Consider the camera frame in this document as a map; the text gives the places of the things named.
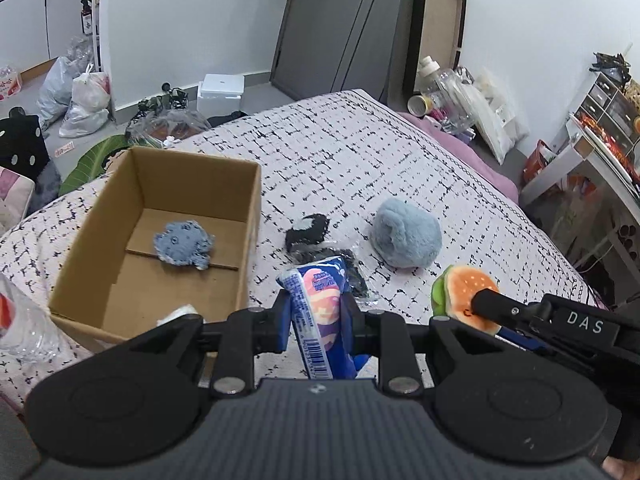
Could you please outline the black polka dot cushion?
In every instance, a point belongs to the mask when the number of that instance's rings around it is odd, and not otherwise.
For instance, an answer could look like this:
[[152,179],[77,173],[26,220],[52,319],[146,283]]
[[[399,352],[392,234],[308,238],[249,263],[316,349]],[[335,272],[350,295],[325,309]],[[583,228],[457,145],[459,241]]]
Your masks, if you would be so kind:
[[19,107],[0,120],[1,167],[37,180],[50,157],[36,115],[25,115]]

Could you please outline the white pillow bag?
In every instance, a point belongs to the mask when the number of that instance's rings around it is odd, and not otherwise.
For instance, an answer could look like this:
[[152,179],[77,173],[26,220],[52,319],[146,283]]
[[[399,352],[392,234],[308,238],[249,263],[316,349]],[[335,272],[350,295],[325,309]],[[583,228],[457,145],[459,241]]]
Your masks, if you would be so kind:
[[511,87],[483,67],[466,87],[474,106],[476,125],[499,165],[518,142],[529,136],[524,108]]

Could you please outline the grey plastic bag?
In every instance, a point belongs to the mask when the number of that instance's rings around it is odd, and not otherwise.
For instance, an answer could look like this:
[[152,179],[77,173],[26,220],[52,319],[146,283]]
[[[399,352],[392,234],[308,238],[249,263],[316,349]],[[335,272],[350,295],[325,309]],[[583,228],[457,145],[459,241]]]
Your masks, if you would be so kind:
[[86,68],[84,58],[71,60],[60,56],[55,60],[40,87],[37,99],[37,115],[42,130],[47,130],[66,113],[72,100],[72,85]]

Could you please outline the paper cup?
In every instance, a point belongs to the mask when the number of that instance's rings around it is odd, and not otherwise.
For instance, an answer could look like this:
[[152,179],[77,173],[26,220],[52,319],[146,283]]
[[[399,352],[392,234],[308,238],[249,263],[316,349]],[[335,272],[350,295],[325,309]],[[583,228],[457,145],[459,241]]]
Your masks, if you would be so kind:
[[414,117],[424,117],[434,110],[434,103],[428,96],[418,93],[408,99],[407,110]]

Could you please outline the black items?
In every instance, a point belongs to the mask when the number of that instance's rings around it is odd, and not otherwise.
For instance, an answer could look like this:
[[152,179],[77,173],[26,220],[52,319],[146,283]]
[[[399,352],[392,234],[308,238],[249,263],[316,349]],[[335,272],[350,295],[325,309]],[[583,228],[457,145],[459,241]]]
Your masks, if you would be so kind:
[[360,302],[375,302],[378,296],[370,289],[361,270],[355,249],[329,239],[330,219],[325,214],[307,214],[297,220],[284,234],[284,248],[297,264],[307,264],[326,258],[344,260],[350,289]]

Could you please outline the framed board leaning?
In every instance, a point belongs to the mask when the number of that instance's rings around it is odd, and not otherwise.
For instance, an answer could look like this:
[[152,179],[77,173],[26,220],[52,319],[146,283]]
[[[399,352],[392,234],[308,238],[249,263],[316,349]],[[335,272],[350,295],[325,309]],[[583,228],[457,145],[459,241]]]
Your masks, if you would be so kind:
[[416,91],[420,62],[430,56],[454,70],[463,44],[466,0],[412,0],[411,21],[402,90]]

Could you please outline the grey door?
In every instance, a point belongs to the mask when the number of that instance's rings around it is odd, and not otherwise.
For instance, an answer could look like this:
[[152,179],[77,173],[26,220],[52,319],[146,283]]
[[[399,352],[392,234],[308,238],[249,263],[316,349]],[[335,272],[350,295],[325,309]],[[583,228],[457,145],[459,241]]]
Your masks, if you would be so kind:
[[384,96],[402,0],[288,0],[270,82],[294,100]]

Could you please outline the clear plastic bottle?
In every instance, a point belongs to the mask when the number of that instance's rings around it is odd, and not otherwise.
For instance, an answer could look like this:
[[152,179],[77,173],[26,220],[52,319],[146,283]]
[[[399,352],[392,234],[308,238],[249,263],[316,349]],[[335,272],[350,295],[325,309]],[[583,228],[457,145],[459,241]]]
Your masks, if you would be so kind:
[[472,105],[462,89],[460,77],[450,68],[442,68],[431,56],[419,62],[416,90],[427,98],[428,114],[446,133],[462,132],[474,124]]

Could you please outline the blue wet wipes packet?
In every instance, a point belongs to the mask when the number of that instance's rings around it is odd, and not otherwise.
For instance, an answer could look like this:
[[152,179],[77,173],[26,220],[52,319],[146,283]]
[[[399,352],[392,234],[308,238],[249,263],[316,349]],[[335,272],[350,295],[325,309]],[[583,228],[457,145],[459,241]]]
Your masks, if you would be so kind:
[[343,346],[341,300],[350,292],[340,256],[284,271],[279,285],[290,295],[291,321],[310,379],[355,379],[368,356],[350,356]]

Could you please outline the light blue plush toy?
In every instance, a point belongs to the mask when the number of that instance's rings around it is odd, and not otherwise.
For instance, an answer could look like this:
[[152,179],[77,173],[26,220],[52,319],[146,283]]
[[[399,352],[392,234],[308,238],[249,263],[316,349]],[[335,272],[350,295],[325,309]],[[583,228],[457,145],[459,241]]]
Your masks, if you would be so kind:
[[392,268],[425,269],[442,249],[442,229],[426,210],[389,198],[375,213],[370,242]]

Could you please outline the spray bottle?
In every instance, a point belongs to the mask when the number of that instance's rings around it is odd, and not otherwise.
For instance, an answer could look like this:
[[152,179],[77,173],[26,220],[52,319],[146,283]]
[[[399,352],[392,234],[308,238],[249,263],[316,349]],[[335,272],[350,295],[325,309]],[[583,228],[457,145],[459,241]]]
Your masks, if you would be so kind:
[[92,35],[93,17],[92,17],[92,0],[80,0],[81,4],[81,28],[85,36]]

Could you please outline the green leaf cushion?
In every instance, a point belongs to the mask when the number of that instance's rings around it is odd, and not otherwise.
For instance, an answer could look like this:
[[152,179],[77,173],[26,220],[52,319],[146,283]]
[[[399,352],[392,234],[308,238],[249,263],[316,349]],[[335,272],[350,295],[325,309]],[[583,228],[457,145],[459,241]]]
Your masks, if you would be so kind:
[[105,174],[107,163],[130,145],[124,134],[102,140],[81,156],[76,167],[62,182],[58,194],[65,195]]

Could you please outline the pink blanket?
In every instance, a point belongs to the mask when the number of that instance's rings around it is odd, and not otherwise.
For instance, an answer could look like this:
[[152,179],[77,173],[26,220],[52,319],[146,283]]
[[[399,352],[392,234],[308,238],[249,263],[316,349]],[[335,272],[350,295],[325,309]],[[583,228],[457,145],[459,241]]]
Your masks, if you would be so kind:
[[484,162],[484,160],[469,147],[469,145],[464,144],[462,141],[454,136],[450,136],[448,133],[442,132],[442,130],[437,128],[428,119],[417,118],[409,113],[403,112],[398,112],[398,115],[433,138],[442,148],[448,151],[451,155],[454,155],[455,158],[465,162],[503,196],[506,196],[506,198],[512,200],[515,205],[518,205],[518,188],[516,187],[516,184],[502,174],[499,174],[498,171],[489,167],[486,162]]

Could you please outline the desk drawer organizer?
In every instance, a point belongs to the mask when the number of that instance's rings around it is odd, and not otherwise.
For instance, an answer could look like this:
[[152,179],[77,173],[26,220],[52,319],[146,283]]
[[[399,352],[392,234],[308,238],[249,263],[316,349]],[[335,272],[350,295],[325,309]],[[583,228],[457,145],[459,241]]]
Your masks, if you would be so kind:
[[577,118],[589,117],[634,161],[639,142],[639,112],[623,91],[602,73],[590,72],[572,104]]

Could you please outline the hamburger plush toy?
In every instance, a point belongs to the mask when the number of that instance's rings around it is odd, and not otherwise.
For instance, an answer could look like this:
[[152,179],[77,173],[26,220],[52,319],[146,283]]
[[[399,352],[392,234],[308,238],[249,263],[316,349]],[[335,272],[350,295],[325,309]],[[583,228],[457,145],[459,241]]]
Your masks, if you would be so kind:
[[496,282],[484,271],[472,266],[448,266],[432,285],[433,315],[447,315],[485,334],[497,335],[500,326],[472,310],[472,299],[484,289],[499,291]]

